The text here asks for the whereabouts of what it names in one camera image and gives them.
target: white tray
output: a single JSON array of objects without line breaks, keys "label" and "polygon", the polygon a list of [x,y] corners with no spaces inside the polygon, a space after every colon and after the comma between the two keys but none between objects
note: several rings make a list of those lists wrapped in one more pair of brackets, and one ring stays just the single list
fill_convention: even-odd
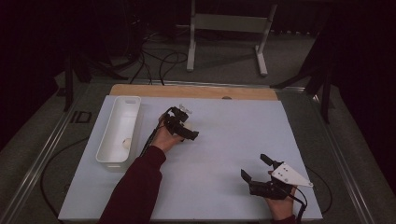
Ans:
[{"label": "white tray", "polygon": [[118,96],[113,104],[96,160],[110,172],[125,172],[136,158],[141,99]]}]

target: hand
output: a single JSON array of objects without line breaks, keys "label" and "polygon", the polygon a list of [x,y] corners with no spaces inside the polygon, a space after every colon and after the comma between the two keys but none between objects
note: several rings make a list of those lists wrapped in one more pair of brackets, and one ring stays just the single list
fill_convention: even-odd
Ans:
[{"label": "hand", "polygon": [[175,144],[181,142],[183,139],[183,137],[177,134],[170,134],[166,127],[163,125],[163,121],[161,121],[160,127],[158,128],[151,145],[159,148],[163,151],[163,153],[166,153]]},{"label": "hand", "polygon": [[[291,189],[291,195],[294,196],[296,188]],[[271,215],[275,221],[291,217],[293,215],[293,203],[294,200],[291,197],[287,197],[284,200],[272,200],[269,198],[264,198],[270,207]]]}]

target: maroon sleeve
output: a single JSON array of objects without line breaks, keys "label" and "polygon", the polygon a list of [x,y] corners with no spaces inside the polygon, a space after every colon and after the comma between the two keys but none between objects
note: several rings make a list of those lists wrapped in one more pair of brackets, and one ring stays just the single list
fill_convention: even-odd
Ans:
[{"label": "maroon sleeve", "polygon": [[98,223],[149,223],[165,160],[157,147],[149,147],[143,157],[136,158],[114,188]]},{"label": "maroon sleeve", "polygon": [[296,217],[295,216],[291,216],[291,217],[287,217],[285,219],[282,220],[271,220],[271,224],[295,224],[296,223]]}]

